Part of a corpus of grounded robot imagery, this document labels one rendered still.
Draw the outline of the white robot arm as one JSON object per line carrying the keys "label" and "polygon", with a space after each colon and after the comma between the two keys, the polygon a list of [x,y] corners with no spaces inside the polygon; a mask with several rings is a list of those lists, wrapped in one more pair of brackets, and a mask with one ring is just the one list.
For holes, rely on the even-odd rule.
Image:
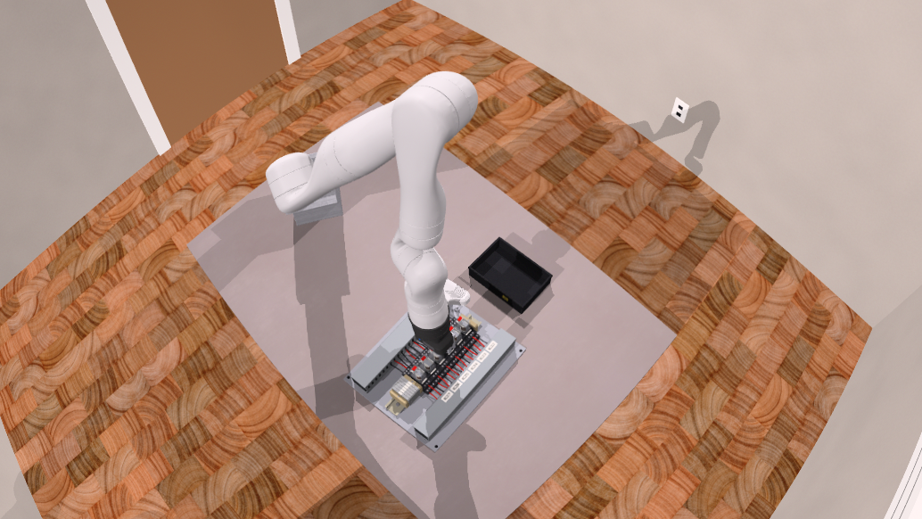
{"label": "white robot arm", "polygon": [[466,77],[451,71],[425,76],[397,99],[327,136],[315,162],[304,152],[274,161],[266,179],[276,206],[283,213],[302,210],[396,156],[400,209],[392,263],[406,280],[409,308],[417,315],[433,315],[444,304],[447,280],[446,264],[434,249],[446,214],[437,165],[445,143],[468,124],[477,105],[475,86]]}

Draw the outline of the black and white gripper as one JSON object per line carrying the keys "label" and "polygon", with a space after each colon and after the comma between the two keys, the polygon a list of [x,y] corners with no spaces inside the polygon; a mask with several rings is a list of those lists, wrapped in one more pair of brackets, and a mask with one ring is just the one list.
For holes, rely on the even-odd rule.
{"label": "black and white gripper", "polygon": [[417,335],[416,339],[438,355],[446,352],[449,354],[456,348],[456,335],[449,330],[449,305],[464,306],[470,301],[470,293],[449,279],[444,285],[444,293],[444,304],[433,315],[417,315],[407,305],[408,319]]}

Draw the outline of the black rectangular tray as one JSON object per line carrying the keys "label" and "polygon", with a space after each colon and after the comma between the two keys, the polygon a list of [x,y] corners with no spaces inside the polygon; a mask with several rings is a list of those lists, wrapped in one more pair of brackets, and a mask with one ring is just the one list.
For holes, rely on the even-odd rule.
{"label": "black rectangular tray", "polygon": [[475,259],[470,276],[522,315],[553,275],[499,238]]}

